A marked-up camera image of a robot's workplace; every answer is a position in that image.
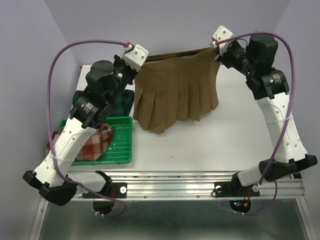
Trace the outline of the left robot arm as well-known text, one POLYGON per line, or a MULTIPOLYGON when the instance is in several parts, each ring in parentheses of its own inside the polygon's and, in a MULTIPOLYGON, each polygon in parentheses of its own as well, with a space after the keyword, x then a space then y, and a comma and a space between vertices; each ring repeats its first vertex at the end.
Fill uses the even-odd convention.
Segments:
POLYGON ((24 173, 23 179, 47 201, 63 206, 75 195, 95 192, 99 197, 111 193, 111 178, 102 171, 69 174, 68 171, 89 138, 112 113, 113 104, 126 86, 132 84, 147 56, 116 54, 114 61, 93 63, 85 79, 87 86, 72 107, 62 133, 43 162, 24 173))

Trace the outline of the tan pleated skirt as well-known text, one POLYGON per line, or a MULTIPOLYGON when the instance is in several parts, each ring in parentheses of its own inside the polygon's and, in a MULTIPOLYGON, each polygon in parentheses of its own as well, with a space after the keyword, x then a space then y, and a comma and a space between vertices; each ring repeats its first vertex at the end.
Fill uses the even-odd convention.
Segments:
POLYGON ((133 119, 162 134, 176 121, 199 121, 215 110, 216 56, 210 47, 149 56, 134 81, 133 119))

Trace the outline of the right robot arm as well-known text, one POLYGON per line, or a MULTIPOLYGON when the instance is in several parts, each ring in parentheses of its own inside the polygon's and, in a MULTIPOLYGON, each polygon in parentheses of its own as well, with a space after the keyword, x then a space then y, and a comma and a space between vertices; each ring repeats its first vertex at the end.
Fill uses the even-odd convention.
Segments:
POLYGON ((254 190, 259 184, 275 182, 318 163, 316 156, 308 154, 303 146, 295 125, 294 84, 288 84, 285 74, 273 67, 280 39, 274 34, 257 32, 250 34, 243 48, 226 29, 212 36, 217 61, 245 76, 246 85, 262 110, 273 146, 269 159, 233 174, 230 181, 217 182, 213 197, 259 196, 259 191, 254 190))

